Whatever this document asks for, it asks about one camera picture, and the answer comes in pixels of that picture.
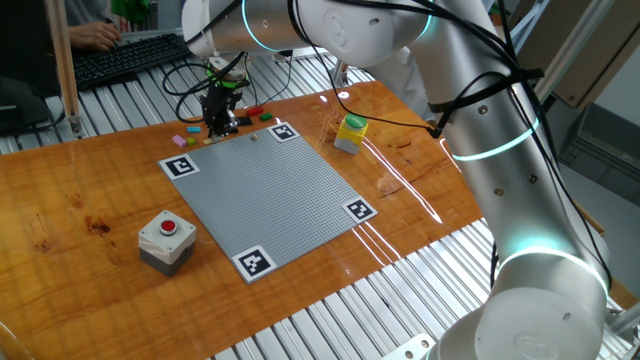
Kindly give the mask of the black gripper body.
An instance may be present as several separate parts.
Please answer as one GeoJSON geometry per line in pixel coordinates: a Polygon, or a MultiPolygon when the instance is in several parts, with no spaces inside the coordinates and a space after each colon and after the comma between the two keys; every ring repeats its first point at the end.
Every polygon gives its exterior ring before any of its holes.
{"type": "Polygon", "coordinates": [[[219,121],[231,122],[233,111],[242,99],[242,92],[222,85],[209,84],[206,95],[201,98],[203,120],[215,117],[219,121]]]}

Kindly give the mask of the person's bare hand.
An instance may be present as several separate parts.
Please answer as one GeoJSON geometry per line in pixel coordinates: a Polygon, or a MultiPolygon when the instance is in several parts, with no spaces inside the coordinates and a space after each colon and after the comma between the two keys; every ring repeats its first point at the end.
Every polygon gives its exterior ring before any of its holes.
{"type": "Polygon", "coordinates": [[[122,40],[112,23],[90,22],[69,28],[70,42],[75,48],[92,51],[108,51],[122,40]]]}

